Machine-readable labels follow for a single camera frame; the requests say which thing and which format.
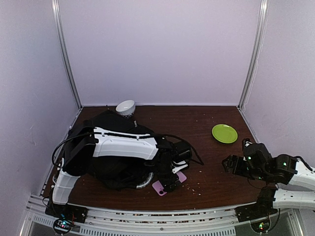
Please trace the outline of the pink smartphone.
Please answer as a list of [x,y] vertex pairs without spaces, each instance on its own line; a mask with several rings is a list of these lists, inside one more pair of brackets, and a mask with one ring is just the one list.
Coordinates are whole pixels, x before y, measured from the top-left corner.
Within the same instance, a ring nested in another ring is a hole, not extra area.
[[[184,181],[187,180],[187,177],[181,171],[176,173],[178,180],[175,182],[175,187],[181,185]],[[152,184],[152,188],[157,192],[159,196],[164,196],[168,193],[165,188],[162,186],[159,180],[155,181]]]

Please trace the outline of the black student backpack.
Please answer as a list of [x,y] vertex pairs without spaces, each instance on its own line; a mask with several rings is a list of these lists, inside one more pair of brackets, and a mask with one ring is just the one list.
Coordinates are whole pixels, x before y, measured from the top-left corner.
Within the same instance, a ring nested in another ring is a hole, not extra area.
[[74,126],[68,139],[62,167],[68,175],[90,174],[114,190],[141,189],[154,178],[150,165],[159,152],[154,132],[113,111]]

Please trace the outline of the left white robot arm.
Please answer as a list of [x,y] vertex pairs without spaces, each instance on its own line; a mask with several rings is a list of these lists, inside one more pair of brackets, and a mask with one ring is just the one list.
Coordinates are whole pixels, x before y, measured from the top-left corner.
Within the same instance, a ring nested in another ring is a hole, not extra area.
[[180,182],[178,173],[189,166],[192,146],[170,136],[123,121],[93,124],[90,121],[73,128],[63,143],[59,174],[52,188],[52,211],[67,218],[68,198],[76,181],[90,174],[107,188],[142,189],[157,177],[165,192]]

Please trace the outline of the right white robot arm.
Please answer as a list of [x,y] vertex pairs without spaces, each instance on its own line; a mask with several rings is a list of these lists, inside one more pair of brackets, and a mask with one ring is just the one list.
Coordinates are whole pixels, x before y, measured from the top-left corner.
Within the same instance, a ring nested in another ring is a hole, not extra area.
[[265,186],[261,189],[252,212],[264,216],[271,208],[315,209],[315,169],[301,156],[280,154],[272,157],[263,143],[242,141],[243,156],[230,155],[222,161],[229,174],[257,179],[267,184],[298,186],[307,191],[289,191]]

